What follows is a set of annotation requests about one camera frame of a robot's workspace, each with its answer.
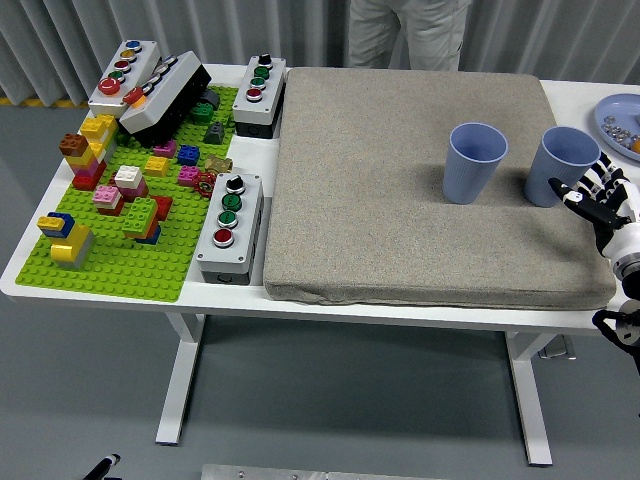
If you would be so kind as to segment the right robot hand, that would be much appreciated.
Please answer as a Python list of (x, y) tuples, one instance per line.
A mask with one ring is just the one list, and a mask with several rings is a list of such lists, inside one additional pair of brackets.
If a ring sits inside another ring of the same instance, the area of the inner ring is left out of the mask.
[(588, 173), (571, 188), (560, 179), (548, 180), (555, 195), (572, 212), (593, 225), (596, 248), (614, 266), (639, 258), (639, 187), (602, 153)]

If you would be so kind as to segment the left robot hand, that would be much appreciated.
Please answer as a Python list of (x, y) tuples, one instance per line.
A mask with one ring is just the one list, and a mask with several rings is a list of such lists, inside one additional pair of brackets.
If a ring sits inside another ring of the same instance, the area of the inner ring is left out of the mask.
[(117, 465), (121, 456), (112, 453), (103, 457), (85, 476), (84, 480), (102, 480), (106, 478), (109, 471)]

